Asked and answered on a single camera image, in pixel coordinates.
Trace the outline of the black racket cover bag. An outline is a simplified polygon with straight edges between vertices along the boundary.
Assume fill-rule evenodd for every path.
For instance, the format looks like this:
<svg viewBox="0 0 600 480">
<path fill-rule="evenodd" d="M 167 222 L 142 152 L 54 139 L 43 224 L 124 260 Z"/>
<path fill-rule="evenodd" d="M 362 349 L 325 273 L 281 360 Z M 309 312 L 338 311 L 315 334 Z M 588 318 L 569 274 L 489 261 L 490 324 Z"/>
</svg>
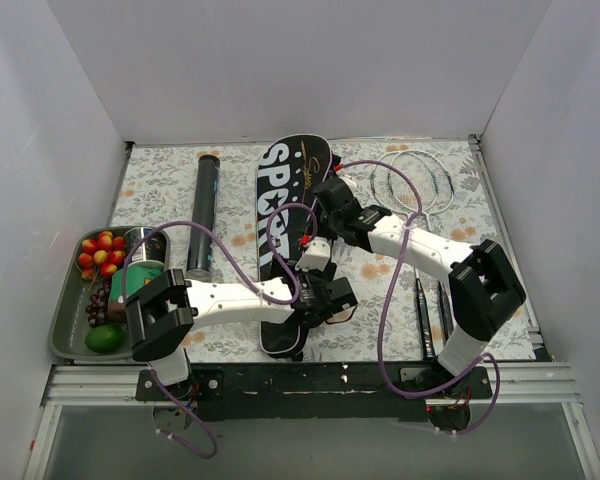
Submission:
<svg viewBox="0 0 600 480">
<path fill-rule="evenodd" d="M 313 187 L 328 176 L 331 168 L 331 147 L 325 138 L 315 134 L 284 137 L 274 142 L 260 158 L 256 175 L 256 219 L 261 281 L 284 274 L 266 240 L 269 216 L 276 208 L 290 203 L 314 209 Z M 300 259 L 301 241 L 310 233 L 310 216 L 298 208 L 285 210 L 272 221 L 273 243 L 290 267 Z M 260 324 L 261 348 L 272 358 L 300 361 L 310 329 L 309 319 L 303 314 L 292 316 L 283 324 L 263 322 Z"/>
</svg>

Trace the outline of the white badminton racket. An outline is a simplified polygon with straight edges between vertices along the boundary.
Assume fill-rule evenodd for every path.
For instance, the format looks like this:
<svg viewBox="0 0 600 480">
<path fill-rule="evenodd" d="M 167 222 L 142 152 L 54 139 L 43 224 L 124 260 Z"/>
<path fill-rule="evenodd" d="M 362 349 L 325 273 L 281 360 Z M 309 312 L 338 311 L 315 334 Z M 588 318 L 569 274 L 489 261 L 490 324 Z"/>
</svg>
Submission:
<svg viewBox="0 0 600 480">
<path fill-rule="evenodd" d="M 413 224 L 429 231 L 431 213 L 438 206 L 444 192 L 443 180 L 445 177 L 439 159 L 423 150 L 406 150 L 386 153 L 380 160 L 405 174 L 419 193 L 420 200 L 417 200 L 410 184 L 404 181 L 398 173 L 378 166 L 373 168 L 370 180 L 374 198 L 381 205 L 406 218 L 420 211 L 418 219 Z M 421 282 L 420 271 L 414 267 L 413 273 L 415 311 L 422 357 L 424 360 L 432 360 L 435 357 L 435 349 L 427 297 Z"/>
</svg>

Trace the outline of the black shuttlecock tube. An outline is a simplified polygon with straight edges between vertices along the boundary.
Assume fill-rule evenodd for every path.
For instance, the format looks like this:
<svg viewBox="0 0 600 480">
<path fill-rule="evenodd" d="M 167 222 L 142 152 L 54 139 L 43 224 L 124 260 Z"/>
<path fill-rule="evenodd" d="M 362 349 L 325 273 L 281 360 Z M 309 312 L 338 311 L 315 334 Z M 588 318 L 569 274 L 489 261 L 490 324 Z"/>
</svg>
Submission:
<svg viewBox="0 0 600 480">
<path fill-rule="evenodd" d="M 220 160 L 212 154 L 198 159 L 192 221 L 212 231 L 215 223 Z M 211 279 L 212 241 L 204 232 L 190 231 L 186 277 L 203 282 Z"/>
</svg>

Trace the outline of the black badminton racket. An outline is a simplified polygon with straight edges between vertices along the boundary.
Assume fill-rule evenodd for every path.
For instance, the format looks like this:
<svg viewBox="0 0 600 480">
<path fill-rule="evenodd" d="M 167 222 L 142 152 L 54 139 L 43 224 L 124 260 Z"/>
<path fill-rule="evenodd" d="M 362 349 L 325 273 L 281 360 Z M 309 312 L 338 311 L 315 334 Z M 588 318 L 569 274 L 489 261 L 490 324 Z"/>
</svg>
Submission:
<svg viewBox="0 0 600 480">
<path fill-rule="evenodd" d="M 422 229 L 433 232 L 432 218 L 448 210 L 455 198 L 450 173 L 433 154 L 421 150 L 396 153 L 390 164 L 405 173 L 415 185 L 422 202 Z M 407 185 L 394 173 L 387 177 L 390 196 L 409 213 L 417 209 L 417 201 Z"/>
</svg>

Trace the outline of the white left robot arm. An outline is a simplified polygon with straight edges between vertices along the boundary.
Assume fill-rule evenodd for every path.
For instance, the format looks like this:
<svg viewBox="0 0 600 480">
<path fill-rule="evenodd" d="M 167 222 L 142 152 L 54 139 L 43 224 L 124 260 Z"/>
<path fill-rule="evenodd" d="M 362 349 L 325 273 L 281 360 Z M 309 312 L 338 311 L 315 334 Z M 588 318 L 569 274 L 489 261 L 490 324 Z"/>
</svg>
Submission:
<svg viewBox="0 0 600 480">
<path fill-rule="evenodd" d="M 193 377 L 182 342 L 201 328 L 256 322 L 260 346 L 274 359 L 297 359 L 309 331 L 342 315 L 349 320 L 357 298 L 345 278 L 327 280 L 302 273 L 295 285 L 286 276 L 257 282 L 205 283 L 167 270 L 125 301 L 131 358 L 150 365 L 158 387 L 173 400 L 185 398 Z"/>
</svg>

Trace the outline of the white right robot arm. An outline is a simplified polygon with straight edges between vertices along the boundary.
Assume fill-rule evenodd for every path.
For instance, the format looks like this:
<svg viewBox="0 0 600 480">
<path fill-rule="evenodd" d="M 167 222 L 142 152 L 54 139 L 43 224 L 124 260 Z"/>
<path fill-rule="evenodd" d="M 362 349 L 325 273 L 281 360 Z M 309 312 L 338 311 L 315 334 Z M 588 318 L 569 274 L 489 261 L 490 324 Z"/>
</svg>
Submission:
<svg viewBox="0 0 600 480">
<path fill-rule="evenodd" d="M 446 239 L 412 228 L 390 210 L 362 207 L 347 183 L 314 188 L 328 227 L 347 245 L 405 262 L 440 281 L 451 295 L 456 327 L 434 360 L 432 383 L 444 397 L 469 384 L 466 368 L 525 303 L 526 292 L 500 244 Z"/>
</svg>

